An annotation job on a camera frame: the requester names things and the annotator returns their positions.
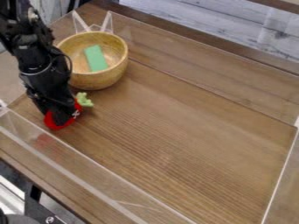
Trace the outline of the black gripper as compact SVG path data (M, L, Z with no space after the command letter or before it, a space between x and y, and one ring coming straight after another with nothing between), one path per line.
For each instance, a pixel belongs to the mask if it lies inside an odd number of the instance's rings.
M68 87L70 69L65 57L56 56L37 73L21 72L20 78L34 106L44 115L48 112L48 125L70 125L80 115L80 105L74 104Z

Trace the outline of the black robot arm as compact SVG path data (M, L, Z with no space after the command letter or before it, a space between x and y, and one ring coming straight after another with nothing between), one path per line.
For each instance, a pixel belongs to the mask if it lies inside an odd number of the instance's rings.
M17 60L18 77L45 126L62 129L81 112L68 86L72 63L53 45L52 29L29 0L0 0L0 43Z

